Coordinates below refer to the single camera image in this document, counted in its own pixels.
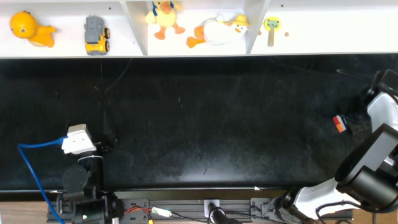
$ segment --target duck beak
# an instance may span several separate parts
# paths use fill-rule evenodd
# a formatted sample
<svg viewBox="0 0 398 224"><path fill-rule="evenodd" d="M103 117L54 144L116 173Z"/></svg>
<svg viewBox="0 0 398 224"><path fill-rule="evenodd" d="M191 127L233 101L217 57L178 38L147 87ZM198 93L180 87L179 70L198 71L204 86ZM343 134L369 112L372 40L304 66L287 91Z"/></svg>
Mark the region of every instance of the duck beak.
<svg viewBox="0 0 398 224"><path fill-rule="evenodd" d="M169 14L170 12L172 12L172 7L171 7L171 5L170 5L170 2L168 2L168 1L163 2L163 3L160 5L160 9L161 9L164 13L166 13L166 14Z"/></svg>

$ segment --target stuffed animal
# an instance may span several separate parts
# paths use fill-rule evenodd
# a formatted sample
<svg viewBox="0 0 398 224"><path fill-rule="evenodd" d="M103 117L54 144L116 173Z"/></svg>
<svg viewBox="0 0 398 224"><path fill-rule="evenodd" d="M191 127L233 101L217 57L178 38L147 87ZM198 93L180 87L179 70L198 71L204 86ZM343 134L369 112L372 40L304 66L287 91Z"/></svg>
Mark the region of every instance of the stuffed animal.
<svg viewBox="0 0 398 224"><path fill-rule="evenodd" d="M223 45L241 38L248 30L246 16L239 14L232 22L225 22L223 16L217 19L208 19L203 26L195 28L195 37L188 37L187 45L190 48L202 43Z"/></svg>
<svg viewBox="0 0 398 224"><path fill-rule="evenodd" d="M175 10L182 10L182 4L180 2L154 1L152 2L152 6L152 11L148 13L145 21L148 24L154 24L156 22L160 26L160 31L155 33L156 38L164 40L166 38L165 33L168 27L173 27L176 34L182 34L185 32L185 29L178 26L176 23L177 13Z"/></svg>
<svg viewBox="0 0 398 224"><path fill-rule="evenodd" d="M35 18L26 11L18 12L10 20L12 33L29 42L36 47L53 47L54 40L52 34L55 28L51 26L41 26Z"/></svg>

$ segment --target toy truck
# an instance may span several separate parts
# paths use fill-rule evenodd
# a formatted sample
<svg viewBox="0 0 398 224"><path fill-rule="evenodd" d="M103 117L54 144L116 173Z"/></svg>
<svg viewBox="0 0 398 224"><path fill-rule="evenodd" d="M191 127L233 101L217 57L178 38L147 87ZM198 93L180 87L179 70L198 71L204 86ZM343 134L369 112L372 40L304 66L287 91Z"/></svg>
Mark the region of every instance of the toy truck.
<svg viewBox="0 0 398 224"><path fill-rule="evenodd" d="M111 32L105 27L104 20L98 16L89 16L85 24L85 42L88 55L106 55L109 51Z"/></svg>

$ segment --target toy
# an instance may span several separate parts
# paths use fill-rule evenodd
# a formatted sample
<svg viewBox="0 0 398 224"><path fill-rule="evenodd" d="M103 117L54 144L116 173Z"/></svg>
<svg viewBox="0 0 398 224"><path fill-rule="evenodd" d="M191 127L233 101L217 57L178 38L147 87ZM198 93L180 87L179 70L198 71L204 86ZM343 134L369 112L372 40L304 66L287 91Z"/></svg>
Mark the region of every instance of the toy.
<svg viewBox="0 0 398 224"><path fill-rule="evenodd" d="M249 24L246 16L239 14L232 22L225 22L223 16L217 19L208 19L203 26L195 28L195 37L187 39L187 45L190 48L207 43L211 45L228 44L241 38L248 30Z"/></svg>
<svg viewBox="0 0 398 224"><path fill-rule="evenodd" d="M269 31L268 33L268 47L274 46L275 32L280 29L280 20L276 17L268 17L264 21L264 27Z"/></svg>
<svg viewBox="0 0 398 224"><path fill-rule="evenodd" d="M98 16L89 16L85 24L85 42L88 55L106 55L109 51L111 32L105 27L104 20Z"/></svg>
<svg viewBox="0 0 398 224"><path fill-rule="evenodd" d="M177 13L182 10L182 4L180 2L171 1L154 1L152 2L153 9L145 18L148 24L157 23L160 26L160 31L155 33L155 37L159 40L166 38L165 32L168 27L173 27L176 34L182 34L185 32L183 27L177 25Z"/></svg>
<svg viewBox="0 0 398 224"><path fill-rule="evenodd" d="M36 47L53 47L52 34L56 30L51 26L41 26L35 18L26 11L17 12L11 17L10 26L12 33L29 42Z"/></svg>

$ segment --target black tabletop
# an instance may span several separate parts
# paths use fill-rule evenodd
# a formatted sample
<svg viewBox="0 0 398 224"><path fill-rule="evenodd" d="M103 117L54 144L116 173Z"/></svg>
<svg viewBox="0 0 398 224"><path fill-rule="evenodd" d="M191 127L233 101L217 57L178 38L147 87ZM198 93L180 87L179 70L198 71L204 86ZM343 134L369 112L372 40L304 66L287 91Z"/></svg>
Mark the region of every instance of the black tabletop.
<svg viewBox="0 0 398 224"><path fill-rule="evenodd" d="M104 155L107 190L301 187L334 177L370 133L339 134L336 104L395 55L0 61L0 190L37 190L17 151L104 111L119 143ZM103 90L114 85L107 93ZM45 189L76 163L56 147L26 151Z"/></svg>

